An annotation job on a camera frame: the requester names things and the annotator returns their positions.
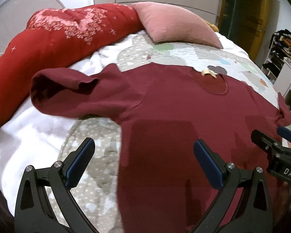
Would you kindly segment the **cluttered white shelf unit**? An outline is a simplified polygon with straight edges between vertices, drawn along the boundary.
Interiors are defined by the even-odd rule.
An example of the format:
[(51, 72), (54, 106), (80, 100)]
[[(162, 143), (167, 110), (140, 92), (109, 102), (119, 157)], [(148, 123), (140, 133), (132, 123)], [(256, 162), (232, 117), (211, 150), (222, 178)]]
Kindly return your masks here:
[(291, 32), (288, 29), (272, 34), (269, 52), (261, 69), (274, 84), (285, 63), (291, 65)]

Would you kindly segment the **white cabinet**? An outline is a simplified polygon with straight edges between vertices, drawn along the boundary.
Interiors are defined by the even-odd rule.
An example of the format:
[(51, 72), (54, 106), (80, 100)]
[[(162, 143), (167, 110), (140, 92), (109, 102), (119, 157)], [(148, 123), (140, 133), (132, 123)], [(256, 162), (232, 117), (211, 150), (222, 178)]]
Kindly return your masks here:
[(275, 80), (274, 89), (281, 93), (285, 103), (291, 110), (291, 65), (287, 61), (284, 61), (282, 69)]

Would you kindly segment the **wooden door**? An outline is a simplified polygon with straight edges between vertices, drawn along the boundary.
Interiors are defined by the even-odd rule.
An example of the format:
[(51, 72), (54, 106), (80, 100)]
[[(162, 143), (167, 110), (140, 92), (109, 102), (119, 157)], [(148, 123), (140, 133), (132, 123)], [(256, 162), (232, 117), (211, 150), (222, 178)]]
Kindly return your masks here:
[(271, 0), (222, 0), (219, 32), (244, 49), (253, 61), (264, 39), (270, 5)]

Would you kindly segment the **dark red small sweater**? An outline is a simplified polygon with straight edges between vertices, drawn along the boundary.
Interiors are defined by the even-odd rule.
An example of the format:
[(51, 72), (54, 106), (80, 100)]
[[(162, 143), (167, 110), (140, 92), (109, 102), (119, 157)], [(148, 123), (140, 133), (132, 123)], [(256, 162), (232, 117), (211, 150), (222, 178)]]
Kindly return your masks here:
[(194, 156), (197, 139), (239, 168), (264, 168), (268, 161), (252, 131), (277, 139), (277, 127), (291, 125), (282, 96), (273, 106), (244, 82), (188, 66), (150, 63), (121, 72), (109, 64), (90, 76), (45, 69), (32, 79), (31, 99), (48, 115), (94, 114), (120, 125), (124, 232), (187, 232), (201, 219), (216, 193)]

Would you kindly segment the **long red patterned bolster pillow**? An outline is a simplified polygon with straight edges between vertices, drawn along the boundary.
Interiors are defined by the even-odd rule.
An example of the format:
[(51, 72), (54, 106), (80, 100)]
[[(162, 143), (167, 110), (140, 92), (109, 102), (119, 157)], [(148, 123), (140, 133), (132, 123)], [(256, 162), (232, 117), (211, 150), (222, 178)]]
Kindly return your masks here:
[(29, 96), (38, 71), (69, 67), (142, 29), (135, 9), (117, 3), (35, 12), (0, 57), (0, 127)]

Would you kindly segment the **round grey headboard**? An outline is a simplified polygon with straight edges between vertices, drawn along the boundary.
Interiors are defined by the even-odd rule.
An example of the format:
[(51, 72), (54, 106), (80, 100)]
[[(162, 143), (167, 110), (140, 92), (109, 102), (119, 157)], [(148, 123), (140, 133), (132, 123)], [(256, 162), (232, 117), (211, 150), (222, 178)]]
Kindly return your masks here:
[(13, 37), (25, 30), (29, 18), (38, 10), (63, 9), (60, 0), (6, 0), (0, 4), (0, 57)]

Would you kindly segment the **pink ribbed cushion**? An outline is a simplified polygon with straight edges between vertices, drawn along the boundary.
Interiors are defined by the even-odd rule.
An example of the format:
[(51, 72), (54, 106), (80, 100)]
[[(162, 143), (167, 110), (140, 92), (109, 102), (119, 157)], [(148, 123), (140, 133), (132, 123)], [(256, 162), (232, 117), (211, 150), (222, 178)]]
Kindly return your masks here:
[(223, 48), (206, 21), (187, 9), (155, 2), (133, 3), (131, 7), (154, 43), (187, 42)]

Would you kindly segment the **white fluffy blanket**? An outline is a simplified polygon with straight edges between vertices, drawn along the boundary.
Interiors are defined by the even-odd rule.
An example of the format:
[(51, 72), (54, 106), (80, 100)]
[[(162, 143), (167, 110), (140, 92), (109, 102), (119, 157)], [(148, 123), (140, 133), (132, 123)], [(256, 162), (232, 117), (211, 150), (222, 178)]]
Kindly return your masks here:
[(120, 126), (102, 117), (70, 119), (46, 115), (30, 99), (0, 128), (0, 190), (8, 211), (15, 210), (26, 166), (49, 167), (66, 158), (87, 137), (94, 140), (95, 153), (72, 194), (89, 218), (117, 216)]

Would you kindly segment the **yellow plush toy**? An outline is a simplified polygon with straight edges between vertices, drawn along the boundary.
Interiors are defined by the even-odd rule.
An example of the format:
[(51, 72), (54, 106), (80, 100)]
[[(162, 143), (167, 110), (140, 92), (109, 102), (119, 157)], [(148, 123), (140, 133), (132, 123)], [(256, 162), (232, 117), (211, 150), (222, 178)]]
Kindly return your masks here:
[(217, 27), (216, 25), (211, 24), (211, 23), (209, 23), (209, 22), (206, 21), (206, 20), (205, 20), (205, 22), (207, 23), (207, 25), (208, 25), (209, 27), (212, 28), (212, 30), (213, 30), (214, 32), (219, 32), (219, 29), (218, 29), (218, 27)]

